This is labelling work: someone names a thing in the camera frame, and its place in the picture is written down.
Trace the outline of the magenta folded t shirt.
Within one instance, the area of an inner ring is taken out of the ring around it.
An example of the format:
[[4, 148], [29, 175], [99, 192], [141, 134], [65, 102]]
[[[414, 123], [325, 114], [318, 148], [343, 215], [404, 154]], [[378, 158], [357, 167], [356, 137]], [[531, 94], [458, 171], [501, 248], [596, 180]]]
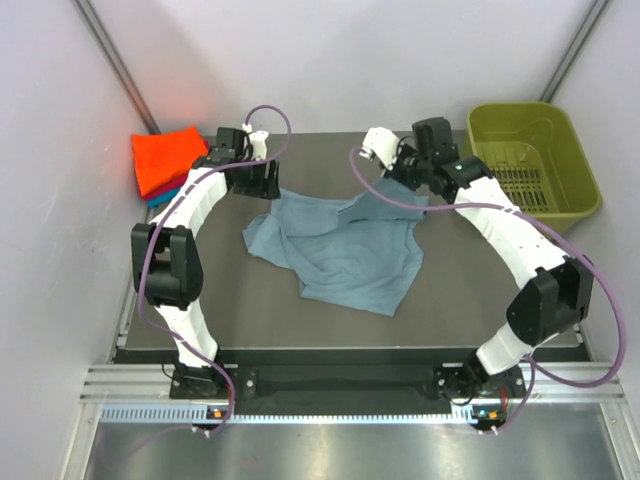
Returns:
[[193, 163], [206, 153], [207, 142], [202, 138], [169, 141], [149, 150], [141, 163], [141, 197], [151, 201], [179, 189]]

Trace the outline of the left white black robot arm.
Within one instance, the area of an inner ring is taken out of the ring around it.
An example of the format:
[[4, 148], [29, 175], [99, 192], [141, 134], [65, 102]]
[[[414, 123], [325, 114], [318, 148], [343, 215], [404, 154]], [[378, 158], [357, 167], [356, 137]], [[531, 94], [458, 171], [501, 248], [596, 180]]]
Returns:
[[170, 396], [204, 399], [229, 391], [217, 358], [219, 347], [199, 300], [204, 272], [196, 236], [213, 207], [228, 193], [276, 199], [279, 165], [268, 154], [270, 135], [248, 123], [220, 128], [214, 145], [198, 157], [167, 208], [131, 232], [134, 288], [141, 306], [162, 317], [161, 330], [178, 348]]

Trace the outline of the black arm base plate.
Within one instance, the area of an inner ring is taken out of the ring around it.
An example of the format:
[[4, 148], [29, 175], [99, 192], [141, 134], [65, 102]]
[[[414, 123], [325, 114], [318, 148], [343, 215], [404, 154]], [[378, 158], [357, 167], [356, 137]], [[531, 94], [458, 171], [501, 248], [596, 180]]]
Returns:
[[517, 399], [524, 378], [513, 367], [484, 382], [459, 365], [254, 365], [228, 367], [235, 398], [257, 400], [277, 393], [415, 393], [425, 400]]

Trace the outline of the orange folded t shirt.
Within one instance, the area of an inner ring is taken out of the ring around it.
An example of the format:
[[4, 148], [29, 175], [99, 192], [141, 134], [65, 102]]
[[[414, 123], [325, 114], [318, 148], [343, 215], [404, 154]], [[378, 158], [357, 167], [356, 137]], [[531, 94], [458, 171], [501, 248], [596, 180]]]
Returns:
[[206, 143], [195, 126], [165, 134], [132, 134], [131, 146], [142, 197], [187, 174], [194, 161], [207, 153]]

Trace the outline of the aluminium frame rail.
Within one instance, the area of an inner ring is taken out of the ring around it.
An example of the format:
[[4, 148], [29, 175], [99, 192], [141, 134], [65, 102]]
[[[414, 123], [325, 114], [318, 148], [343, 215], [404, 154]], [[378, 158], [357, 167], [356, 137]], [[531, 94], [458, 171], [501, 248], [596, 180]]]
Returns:
[[[625, 398], [618, 379], [600, 386], [575, 387], [569, 380], [586, 384], [607, 371], [601, 363], [546, 363], [551, 373], [560, 375], [561, 382], [537, 368], [522, 363], [513, 380], [505, 379], [507, 397], [521, 399], [532, 387], [529, 400], [550, 403], [602, 403]], [[234, 383], [235, 398], [248, 401], [266, 397], [274, 392], [321, 392], [329, 396], [338, 393], [360, 392], [376, 402], [384, 393], [398, 393], [410, 397], [436, 401], [440, 391], [460, 402], [468, 395], [466, 387], [456, 387], [452, 379], [442, 380], [437, 370], [427, 365], [230, 365], [227, 374]], [[97, 403], [152, 403], [174, 399], [184, 402], [222, 401], [228, 394], [213, 386], [223, 387], [226, 381], [219, 373], [213, 382], [198, 387], [194, 380], [170, 378], [172, 370], [159, 365], [103, 365], [93, 366], [82, 387], [80, 399]]]

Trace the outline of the olive green plastic basket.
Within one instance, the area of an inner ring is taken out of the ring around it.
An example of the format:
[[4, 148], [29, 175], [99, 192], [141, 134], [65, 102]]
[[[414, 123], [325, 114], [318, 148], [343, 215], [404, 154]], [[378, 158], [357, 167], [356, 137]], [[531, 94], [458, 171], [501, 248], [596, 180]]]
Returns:
[[601, 207], [602, 197], [569, 116], [544, 102], [471, 109], [461, 151], [494, 172], [507, 197], [563, 234]]

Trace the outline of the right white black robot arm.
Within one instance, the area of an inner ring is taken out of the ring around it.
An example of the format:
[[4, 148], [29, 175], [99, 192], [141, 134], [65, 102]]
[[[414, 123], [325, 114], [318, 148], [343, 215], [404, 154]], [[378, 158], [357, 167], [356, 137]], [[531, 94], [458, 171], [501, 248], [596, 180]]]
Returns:
[[448, 120], [416, 122], [412, 135], [414, 143], [408, 145], [391, 130], [375, 127], [367, 132], [362, 149], [378, 161], [386, 177], [410, 190], [427, 186], [444, 199], [495, 250], [519, 288], [505, 324], [462, 367], [466, 395], [487, 396], [523, 357], [586, 318], [594, 277], [521, 218], [482, 159], [460, 155]]

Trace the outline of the grey blue t shirt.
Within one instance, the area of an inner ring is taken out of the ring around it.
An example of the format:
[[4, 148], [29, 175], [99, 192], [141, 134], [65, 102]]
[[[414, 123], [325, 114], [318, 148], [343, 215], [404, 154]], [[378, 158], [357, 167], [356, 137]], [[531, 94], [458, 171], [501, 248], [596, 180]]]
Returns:
[[248, 253], [293, 271], [305, 299], [394, 316], [422, 267], [429, 200], [386, 178], [374, 187], [350, 200], [282, 191], [244, 229]]

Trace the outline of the teal folded t shirt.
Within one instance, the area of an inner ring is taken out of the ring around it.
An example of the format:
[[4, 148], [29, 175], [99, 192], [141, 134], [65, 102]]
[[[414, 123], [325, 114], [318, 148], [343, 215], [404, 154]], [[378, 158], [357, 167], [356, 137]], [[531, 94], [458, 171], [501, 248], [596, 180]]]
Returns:
[[170, 190], [157, 197], [154, 197], [147, 201], [147, 206], [150, 209], [157, 208], [163, 204], [169, 203], [176, 195], [178, 194], [177, 190]]

